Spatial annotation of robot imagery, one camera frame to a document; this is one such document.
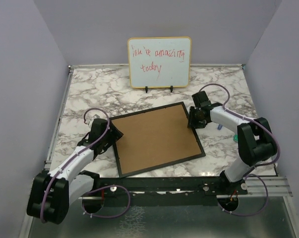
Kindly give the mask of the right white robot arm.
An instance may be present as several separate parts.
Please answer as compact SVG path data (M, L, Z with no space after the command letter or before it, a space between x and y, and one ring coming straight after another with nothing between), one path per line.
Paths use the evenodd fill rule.
M280 147L273 137L265 118L252 119L235 113L221 103L211 103L205 91L192 95L194 106L189 109L188 127L199 129L214 122L231 130L238 136L239 157L224 171L218 182L219 190L229 194L236 182L242 180L260 162L280 156Z

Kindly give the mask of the black picture frame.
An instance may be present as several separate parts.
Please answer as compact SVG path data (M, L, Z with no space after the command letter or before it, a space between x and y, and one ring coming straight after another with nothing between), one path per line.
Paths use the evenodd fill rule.
M205 157L184 102L111 118L123 133L114 145L120 178Z

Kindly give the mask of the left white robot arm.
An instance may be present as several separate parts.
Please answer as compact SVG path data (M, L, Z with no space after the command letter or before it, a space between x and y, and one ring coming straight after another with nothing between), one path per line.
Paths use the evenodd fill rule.
M95 119L91 130L77 143L74 152L51 171L42 171L33 180L26 213L42 222L60 224L70 205L87 193L100 190L98 174L84 171L98 155L106 152L123 133L107 119Z

